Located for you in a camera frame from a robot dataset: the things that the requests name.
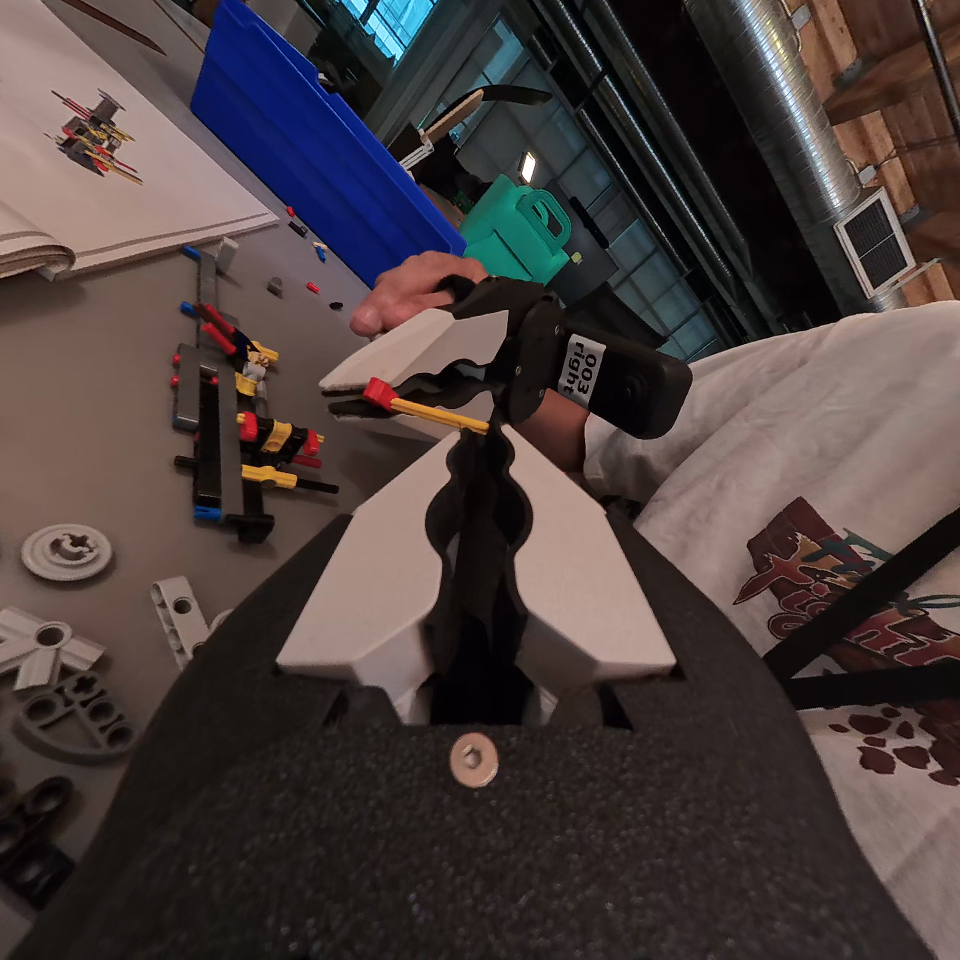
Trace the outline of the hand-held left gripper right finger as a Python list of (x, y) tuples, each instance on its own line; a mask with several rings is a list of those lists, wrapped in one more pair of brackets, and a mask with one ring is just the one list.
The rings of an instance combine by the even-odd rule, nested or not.
[(669, 674), (677, 664), (606, 511), (514, 427), (491, 427), (507, 588), (507, 652), (538, 689)]

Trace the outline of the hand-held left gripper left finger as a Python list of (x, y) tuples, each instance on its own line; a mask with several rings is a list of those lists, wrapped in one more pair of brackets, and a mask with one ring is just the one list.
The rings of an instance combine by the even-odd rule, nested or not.
[(451, 473), (458, 439), (438, 441), (358, 507), (276, 665), (286, 673), (378, 688), (419, 688), (433, 670), (422, 625), (443, 562), (426, 513)]

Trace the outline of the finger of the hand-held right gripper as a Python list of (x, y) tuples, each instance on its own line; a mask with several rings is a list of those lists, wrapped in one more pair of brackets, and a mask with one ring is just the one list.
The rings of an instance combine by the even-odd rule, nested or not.
[(507, 337), (509, 312), (454, 318), (439, 308), (424, 310), (345, 358), (322, 378), (322, 392), (362, 392), (372, 378), (395, 387), (449, 366), (488, 366)]
[(382, 387), (404, 402), (421, 404), (438, 411), (487, 422), (495, 407), (490, 386), (475, 377), (410, 377), (392, 386), (371, 378), (360, 387), (327, 392), (328, 411), (340, 424), (368, 433), (404, 439), (438, 441), (454, 432), (454, 427), (436, 420), (388, 409), (367, 397), (369, 388)]

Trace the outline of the long yellow lego axle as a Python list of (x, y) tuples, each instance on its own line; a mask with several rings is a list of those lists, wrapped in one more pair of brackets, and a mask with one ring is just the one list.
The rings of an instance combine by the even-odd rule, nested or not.
[(456, 414), (444, 409), (430, 407), (406, 399), (394, 397), (390, 400), (390, 411), (407, 416), (413, 416), (429, 423), (448, 426), (458, 430), (468, 430), (485, 436), (490, 424), (487, 421)]

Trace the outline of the grey lego beam assembly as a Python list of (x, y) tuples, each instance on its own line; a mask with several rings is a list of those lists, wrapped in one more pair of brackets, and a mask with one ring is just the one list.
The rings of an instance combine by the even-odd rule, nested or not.
[(222, 237), (215, 251), (181, 248), (197, 267), (194, 299), (179, 307), (194, 322), (195, 335), (172, 357), (172, 426), (193, 445), (174, 466), (191, 477), (195, 522), (228, 529), (243, 546), (259, 546), (275, 526), (265, 492), (336, 496), (340, 488), (296, 473), (297, 467), (322, 467), (324, 437), (269, 414), (268, 375), (280, 355), (220, 308), (218, 283), (237, 250), (230, 237)]

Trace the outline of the lego instruction booklet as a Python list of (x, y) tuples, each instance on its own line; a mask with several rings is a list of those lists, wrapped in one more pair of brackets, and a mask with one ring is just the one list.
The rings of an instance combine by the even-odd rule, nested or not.
[(278, 221), (42, 2), (2, 2), (1, 28), (2, 278)]

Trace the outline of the person's right forearm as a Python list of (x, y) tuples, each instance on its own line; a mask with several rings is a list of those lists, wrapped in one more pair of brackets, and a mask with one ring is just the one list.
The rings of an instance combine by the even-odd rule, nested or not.
[(534, 414), (514, 428), (564, 473), (582, 474), (589, 415), (573, 400), (548, 389)]

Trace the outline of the grey lego wheel hub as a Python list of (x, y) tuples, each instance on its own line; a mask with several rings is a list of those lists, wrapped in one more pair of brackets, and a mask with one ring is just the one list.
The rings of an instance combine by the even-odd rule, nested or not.
[(114, 548), (100, 531), (79, 523), (58, 523), (28, 535), (20, 561), (34, 576), (75, 583), (98, 576), (112, 562)]

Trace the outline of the person's right hand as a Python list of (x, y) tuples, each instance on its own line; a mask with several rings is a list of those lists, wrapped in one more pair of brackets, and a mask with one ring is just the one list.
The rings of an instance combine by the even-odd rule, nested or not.
[(474, 258), (439, 251), (406, 258), (378, 276), (373, 289), (352, 311), (349, 329), (356, 336), (374, 339), (427, 309), (452, 304), (452, 294), (439, 284), (453, 276), (478, 283), (488, 273)]

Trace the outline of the blue storage bin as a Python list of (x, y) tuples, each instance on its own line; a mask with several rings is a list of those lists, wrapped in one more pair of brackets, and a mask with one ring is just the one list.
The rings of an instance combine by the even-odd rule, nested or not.
[(367, 285), (466, 244), (315, 66), (245, 3), (217, 7), (191, 110)]

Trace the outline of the white vent panel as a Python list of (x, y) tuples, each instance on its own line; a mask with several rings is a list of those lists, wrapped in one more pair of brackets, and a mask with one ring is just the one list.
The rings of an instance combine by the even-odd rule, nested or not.
[(868, 191), (833, 224), (833, 231), (867, 299), (898, 288), (917, 269), (899, 215), (883, 186)]

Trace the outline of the silver ventilation duct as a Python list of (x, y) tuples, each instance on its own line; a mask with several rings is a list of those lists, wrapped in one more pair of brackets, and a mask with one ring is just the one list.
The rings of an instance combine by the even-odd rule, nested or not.
[(782, 2), (686, 1), (706, 51), (772, 174), (843, 316), (906, 307), (902, 291), (864, 294), (834, 224), (861, 200)]

